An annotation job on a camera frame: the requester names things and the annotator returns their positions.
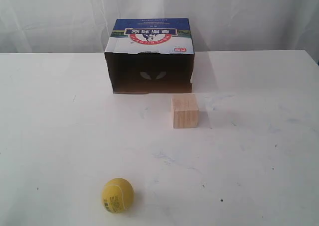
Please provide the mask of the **blue white cardboard box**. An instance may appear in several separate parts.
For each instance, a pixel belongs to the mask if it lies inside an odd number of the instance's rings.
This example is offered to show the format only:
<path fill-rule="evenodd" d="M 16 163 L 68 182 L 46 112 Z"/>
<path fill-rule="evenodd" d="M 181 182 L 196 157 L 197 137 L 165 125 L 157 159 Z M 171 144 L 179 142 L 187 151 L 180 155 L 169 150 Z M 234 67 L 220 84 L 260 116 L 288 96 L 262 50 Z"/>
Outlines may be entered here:
<path fill-rule="evenodd" d="M 188 18 L 117 19 L 104 51 L 115 94 L 191 93 Z"/>

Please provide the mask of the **white backdrop curtain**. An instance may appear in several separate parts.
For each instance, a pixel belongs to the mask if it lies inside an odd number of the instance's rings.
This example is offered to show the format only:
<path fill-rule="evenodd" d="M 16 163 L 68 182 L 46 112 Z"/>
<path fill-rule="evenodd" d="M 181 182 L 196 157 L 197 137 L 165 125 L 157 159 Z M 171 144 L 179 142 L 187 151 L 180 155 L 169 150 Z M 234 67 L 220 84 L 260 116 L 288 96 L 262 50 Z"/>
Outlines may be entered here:
<path fill-rule="evenodd" d="M 162 17 L 187 17 L 197 51 L 319 56 L 319 0 L 0 0 L 0 50 L 102 52 L 116 19 Z"/>

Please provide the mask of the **yellow tennis ball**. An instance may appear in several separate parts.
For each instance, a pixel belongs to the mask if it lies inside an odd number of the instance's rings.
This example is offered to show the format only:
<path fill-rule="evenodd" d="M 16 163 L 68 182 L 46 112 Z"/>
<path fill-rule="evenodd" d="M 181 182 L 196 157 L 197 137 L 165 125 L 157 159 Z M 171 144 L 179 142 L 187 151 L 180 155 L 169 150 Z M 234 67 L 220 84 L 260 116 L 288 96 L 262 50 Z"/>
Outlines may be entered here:
<path fill-rule="evenodd" d="M 126 211 L 133 201 L 134 189 L 126 179 L 114 178 L 107 182 L 102 190 L 102 203 L 111 213 Z"/>

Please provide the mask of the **light wooden cube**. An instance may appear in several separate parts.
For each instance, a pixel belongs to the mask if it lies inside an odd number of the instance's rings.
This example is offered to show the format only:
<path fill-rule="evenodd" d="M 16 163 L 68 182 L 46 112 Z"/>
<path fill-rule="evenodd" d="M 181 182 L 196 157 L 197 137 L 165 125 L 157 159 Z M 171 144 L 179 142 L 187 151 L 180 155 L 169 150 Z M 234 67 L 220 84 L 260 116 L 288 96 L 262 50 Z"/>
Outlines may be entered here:
<path fill-rule="evenodd" d="M 199 107 L 195 94 L 176 94 L 171 98 L 173 128 L 196 128 L 199 123 Z"/>

